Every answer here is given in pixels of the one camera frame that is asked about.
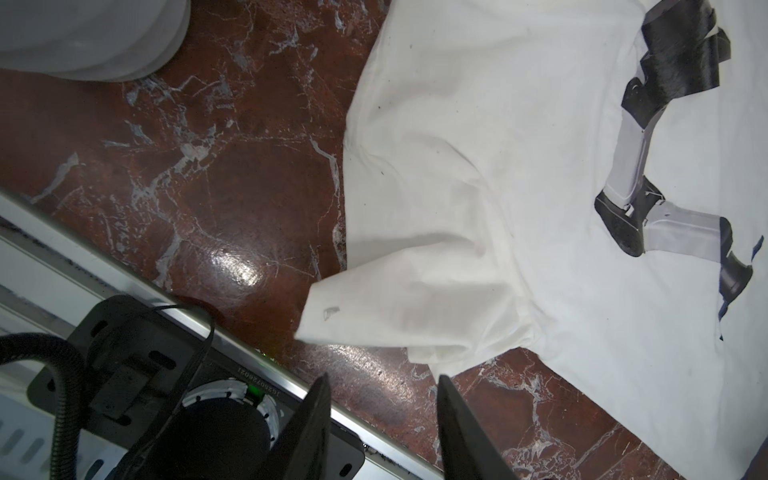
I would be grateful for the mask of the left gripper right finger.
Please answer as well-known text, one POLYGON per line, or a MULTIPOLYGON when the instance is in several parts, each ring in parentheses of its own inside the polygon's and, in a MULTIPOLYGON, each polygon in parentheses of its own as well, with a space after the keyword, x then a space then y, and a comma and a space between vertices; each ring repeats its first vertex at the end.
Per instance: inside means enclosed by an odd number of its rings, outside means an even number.
POLYGON ((436 413, 446 480, 518 480, 447 375, 438 379, 436 413))

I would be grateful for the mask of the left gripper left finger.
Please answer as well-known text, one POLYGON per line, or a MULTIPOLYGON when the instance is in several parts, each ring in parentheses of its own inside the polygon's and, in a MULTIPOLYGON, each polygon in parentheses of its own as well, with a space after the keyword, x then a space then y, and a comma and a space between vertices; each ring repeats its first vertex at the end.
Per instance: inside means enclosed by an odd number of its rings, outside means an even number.
POLYGON ((318 377, 294 412, 255 479, 324 479, 331 430, 331 385, 318 377))

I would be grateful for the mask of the white printed t-shirt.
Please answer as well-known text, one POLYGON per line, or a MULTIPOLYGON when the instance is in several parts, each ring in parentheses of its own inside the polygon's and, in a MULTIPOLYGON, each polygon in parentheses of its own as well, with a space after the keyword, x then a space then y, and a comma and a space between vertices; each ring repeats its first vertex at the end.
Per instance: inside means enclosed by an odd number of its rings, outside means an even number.
POLYGON ((767 437, 767 5, 395 1, 296 333, 534 352, 687 479, 767 437))

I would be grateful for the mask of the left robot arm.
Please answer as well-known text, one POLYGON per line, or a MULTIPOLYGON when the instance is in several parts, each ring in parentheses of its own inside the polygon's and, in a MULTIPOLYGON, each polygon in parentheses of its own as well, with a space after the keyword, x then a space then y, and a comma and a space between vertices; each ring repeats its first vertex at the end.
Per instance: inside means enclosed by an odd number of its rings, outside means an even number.
MULTIPOLYGON (((446 479, 513 479, 475 415, 446 375, 437 392, 446 479)), ((331 386, 319 377, 287 425, 272 434, 269 414, 227 397, 195 402, 145 445, 136 444, 117 479, 350 479, 358 467, 331 446, 331 386)))

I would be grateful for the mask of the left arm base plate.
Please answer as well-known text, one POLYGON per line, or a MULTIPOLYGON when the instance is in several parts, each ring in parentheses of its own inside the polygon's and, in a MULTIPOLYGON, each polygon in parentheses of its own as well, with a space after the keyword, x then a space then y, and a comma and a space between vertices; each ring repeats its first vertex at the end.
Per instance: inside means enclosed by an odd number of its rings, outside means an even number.
MULTIPOLYGON (((302 400, 218 352, 214 340, 213 333, 198 338, 175 325, 165 307, 118 295, 93 307, 68 338, 4 337, 1 360, 42 365, 27 395, 54 417, 50 477, 76 477, 80 436, 88 432, 123 449, 108 470, 117 479, 116 468, 136 444, 147 444, 195 402, 227 397, 269 414, 272 434, 287 425, 302 400)), ((359 472, 365 461, 361 440, 331 422, 332 448, 359 472)))

